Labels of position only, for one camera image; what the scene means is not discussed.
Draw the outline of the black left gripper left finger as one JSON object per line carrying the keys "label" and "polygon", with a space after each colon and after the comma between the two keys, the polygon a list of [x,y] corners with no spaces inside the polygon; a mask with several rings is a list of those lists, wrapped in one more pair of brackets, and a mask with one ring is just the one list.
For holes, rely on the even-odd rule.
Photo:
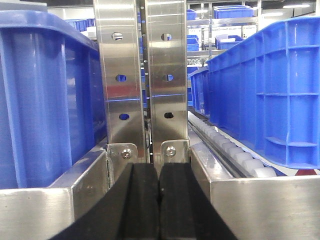
{"label": "black left gripper left finger", "polygon": [[157,240],[158,177],[153,165],[129,163],[110,190],[54,240]]}

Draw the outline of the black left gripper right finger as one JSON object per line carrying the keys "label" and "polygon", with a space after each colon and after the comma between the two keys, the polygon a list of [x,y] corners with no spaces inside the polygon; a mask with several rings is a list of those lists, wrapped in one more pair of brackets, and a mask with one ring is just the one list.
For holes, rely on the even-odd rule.
{"label": "black left gripper right finger", "polygon": [[166,163],[159,177],[162,240],[236,240],[189,163]]}

